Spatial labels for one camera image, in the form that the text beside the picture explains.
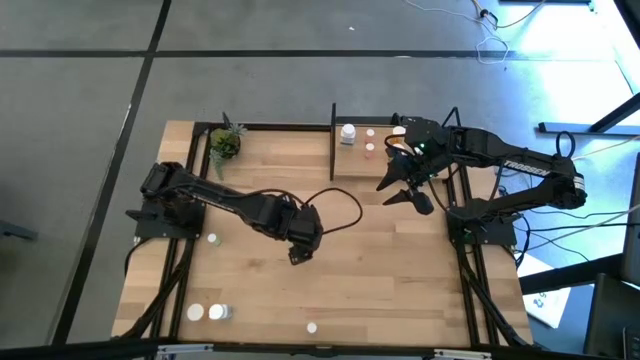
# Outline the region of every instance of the white cable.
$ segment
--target white cable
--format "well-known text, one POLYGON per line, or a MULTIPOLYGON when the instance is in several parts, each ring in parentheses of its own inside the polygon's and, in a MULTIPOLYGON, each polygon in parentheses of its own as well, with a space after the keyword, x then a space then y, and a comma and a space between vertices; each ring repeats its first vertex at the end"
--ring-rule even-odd
POLYGON ((487 26, 487 24, 485 24, 484 22, 478 20, 478 19, 474 19, 471 16, 465 15, 465 14, 460 14, 460 13, 456 13, 453 11, 449 11, 449 10, 445 10, 445 9, 439 9, 439 8, 424 8, 416 3, 413 3, 409 0, 403 0, 405 3, 415 7, 416 9, 422 10, 422 11, 438 11, 438 12, 443 12, 443 13, 447 13, 449 15, 454 15, 454 16, 460 16, 463 17, 469 21, 473 21, 475 23, 478 23, 480 25, 482 25, 488 32, 489 34, 491 34, 491 36, 487 36, 484 38, 484 40, 482 40, 481 42, 479 42, 476 45, 476 53, 478 53, 478 57, 477 60, 479 63, 481 64, 485 64, 485 65, 494 65, 494 64, 500 64, 503 63, 505 61, 505 59, 507 58, 507 55, 509 54, 509 44, 507 44, 506 41, 502 40, 502 38, 495 32, 493 32, 493 30, 491 30, 491 28, 489 26, 487 26), (482 46, 484 43, 486 43, 489 40, 496 40, 500 43, 502 43, 505 47, 505 51, 504 51, 504 56, 502 57, 501 60, 499 61, 484 61, 482 60, 482 57, 480 56, 480 46, 482 46))
POLYGON ((567 236, 575 235, 575 234, 577 234, 577 233, 581 233, 581 232, 583 232, 583 231, 587 231, 587 230, 591 230, 591 229, 593 229, 593 228, 597 228, 597 227, 602 226, 602 225, 604 225, 604 224, 606 224, 606 223, 610 223, 610 222, 612 222, 613 220, 615 220, 615 219, 617 219, 617 218, 619 218, 619 217, 621 217, 621 216, 624 216, 624 215, 627 215, 627 214, 629 214, 629 213, 631 213, 631 212, 633 212, 633 211, 636 211, 638 208, 640 208, 640 204, 638 204, 638 205, 636 205, 636 206, 632 207, 631 209, 627 210, 626 212, 623 212, 622 214, 616 215, 616 216, 614 216, 614 217, 612 217, 612 218, 609 218, 609 219, 607 219, 607 220, 605 220, 605 221, 602 221, 602 222, 600 222, 600 223, 598 223, 598 224, 591 225, 591 226, 589 226, 589 227, 587 227, 587 228, 579 229, 579 230, 576 230, 576 231, 572 231, 572 232, 570 232, 570 233, 568 233, 568 234, 564 234, 564 235, 558 236, 557 238, 554 238, 554 239, 549 240, 549 242, 556 242, 556 241, 558 241, 558 240, 560 240, 560 239, 564 239, 564 238, 566 238, 567 236))
POLYGON ((624 144, 626 144, 626 143, 628 143, 628 142, 631 142, 631 141, 633 141, 633 140, 637 140, 637 139, 640 139, 640 135, 638 135, 638 136, 636 136, 636 137, 632 137, 631 139, 625 140, 625 141, 623 141, 623 142, 621 142, 621 143, 618 143, 618 144, 615 144, 615 145, 607 146, 607 147, 604 147, 604 148, 602 148, 602 149, 598 149, 598 150, 595 150, 595 151, 592 151, 592 152, 586 153, 586 154, 584 154, 584 155, 576 156, 576 157, 572 158, 571 160, 576 161, 576 160, 584 159, 584 158, 586 158, 586 157, 588 157, 588 156, 591 156, 591 155, 593 155, 593 154, 599 153, 599 152, 601 152, 601 151, 605 151, 605 150, 613 149, 613 148, 614 148, 614 147, 616 147, 616 146, 624 145, 624 144))

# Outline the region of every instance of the metal bracket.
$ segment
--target metal bracket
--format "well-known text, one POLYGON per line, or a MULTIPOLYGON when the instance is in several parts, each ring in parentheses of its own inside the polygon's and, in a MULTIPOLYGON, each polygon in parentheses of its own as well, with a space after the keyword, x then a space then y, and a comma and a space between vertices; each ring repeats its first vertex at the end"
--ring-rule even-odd
POLYGON ((467 223, 453 216, 447 216, 447 226, 451 238, 467 245, 515 245, 515 230, 511 222, 496 219, 483 224, 467 223))
POLYGON ((163 237, 176 239, 197 239, 202 233, 205 203, 190 202, 183 211, 191 219, 189 224, 179 225, 172 219, 165 218, 165 209, 161 204, 153 201, 143 201, 141 210, 128 210, 129 217, 138 222, 135 236, 143 239, 163 237))
POLYGON ((435 349, 434 359, 491 360, 491 353, 463 350, 435 349))
POLYGON ((213 344, 177 344, 158 346, 158 355, 213 352, 213 344))

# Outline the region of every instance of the small white object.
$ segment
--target small white object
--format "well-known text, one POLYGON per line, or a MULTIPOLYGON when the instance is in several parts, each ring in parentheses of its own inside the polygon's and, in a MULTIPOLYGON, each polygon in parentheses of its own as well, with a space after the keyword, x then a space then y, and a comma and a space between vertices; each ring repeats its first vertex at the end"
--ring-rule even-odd
POLYGON ((215 246, 219 246, 222 243, 222 241, 218 239, 218 236, 214 233, 211 233, 209 234, 209 236, 207 236, 207 241, 215 246))
POLYGON ((198 321, 204 315, 204 308, 200 304, 191 304, 187 309, 187 318, 191 321, 198 321))
POLYGON ((223 320, 231 317, 231 307, 224 304, 213 304, 209 308, 209 319, 223 320))
POLYGON ((307 332, 309 334, 315 334, 317 331, 318 331, 318 325, 316 325, 316 323, 307 324, 307 332))
POLYGON ((364 152, 364 157, 367 159, 373 157, 373 150, 376 148, 375 145, 373 145, 372 143, 368 143, 364 146, 364 148, 367 150, 364 152))
POLYGON ((353 145, 356 142, 356 127, 351 124, 344 124, 342 130, 340 130, 340 142, 353 145))

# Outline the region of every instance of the black metal frame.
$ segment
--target black metal frame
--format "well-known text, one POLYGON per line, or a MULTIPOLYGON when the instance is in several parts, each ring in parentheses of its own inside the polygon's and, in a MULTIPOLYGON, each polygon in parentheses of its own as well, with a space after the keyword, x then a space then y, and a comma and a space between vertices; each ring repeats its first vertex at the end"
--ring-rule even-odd
MULTIPOLYGON (((451 112, 449 112, 449 115, 445 119, 444 124, 446 124, 451 119, 452 115, 455 115, 455 117, 456 117, 456 125, 462 126, 462 124, 460 122, 460 113, 458 112, 458 108, 457 107, 454 107, 451 110, 451 112)), ((454 172, 452 172, 451 171, 451 167, 449 167, 449 178, 447 178, 444 181, 445 186, 447 188, 447 195, 449 197, 449 206, 458 206, 457 204, 459 204, 459 202, 457 200, 457 197, 456 197, 455 183, 454 183, 454 178, 453 178, 453 176, 455 174, 459 174, 460 183, 462 185, 462 197, 464 198, 464 201, 465 202, 469 201, 472 198, 472 196, 471 196, 471 184, 469 182, 469 174, 467 172, 466 166, 458 166, 457 169, 454 172)), ((490 297, 491 296, 491 292, 489 290, 489 279, 487 277, 487 269, 486 269, 485 263, 484 263, 484 255, 482 253, 482 245, 479 245, 479 243, 477 241, 477 238, 476 238, 476 235, 474 235, 473 237, 475 239, 474 239, 474 244, 471 245, 471 248, 472 248, 474 262, 475 262, 475 265, 476 265, 476 273, 478 275, 478 280, 480 280, 481 287, 483 288, 484 291, 487 292, 487 295, 489 295, 489 297, 490 297)), ((456 239, 451 237, 450 240, 452 242, 455 242, 456 239)), ((458 246, 458 247, 456 247, 456 249, 464 249, 464 247, 458 246)), ((458 251, 458 265, 460 265, 460 263, 459 263, 460 256, 467 256, 467 254, 464 251, 462 251, 462 252, 458 251)), ((462 281, 462 293, 463 293, 463 296, 464 296, 465 310, 467 312, 467 321, 472 323, 472 324, 476 324, 477 320, 476 320, 476 317, 475 317, 475 311, 473 309, 473 300, 471 298, 471 293, 470 293, 470 289, 469 289, 469 283, 464 278, 464 276, 462 276, 462 269, 460 269, 460 280, 462 281)), ((485 317, 485 321, 486 321, 486 325, 487 325, 487 335, 488 335, 488 338, 489 338, 489 344, 498 345, 499 344, 498 330, 497 330, 496 324, 491 319, 491 316, 489 315, 489 312, 488 312, 487 309, 484 309, 484 317, 485 317)), ((476 331, 475 334, 472 334, 470 332, 469 336, 470 336, 470 339, 472 339, 472 341, 471 341, 472 345, 474 345, 474 341, 476 342, 476 344, 480 343, 477 331, 476 331)))
POLYGON ((538 130, 548 134, 568 131, 574 135, 637 136, 640 135, 640 126, 616 125, 638 110, 640 110, 640 93, 633 95, 595 124, 541 122, 538 124, 538 130))

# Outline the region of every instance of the white bottle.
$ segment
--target white bottle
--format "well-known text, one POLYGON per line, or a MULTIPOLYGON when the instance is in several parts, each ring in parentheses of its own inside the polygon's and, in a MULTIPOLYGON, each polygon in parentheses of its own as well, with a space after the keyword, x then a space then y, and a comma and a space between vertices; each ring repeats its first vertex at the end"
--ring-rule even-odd
POLYGON ((231 317, 231 307, 225 304, 213 304, 209 308, 209 319, 224 320, 231 317))
POLYGON ((344 124, 340 130, 340 142, 346 145, 353 145, 356 142, 356 127, 351 124, 344 124))

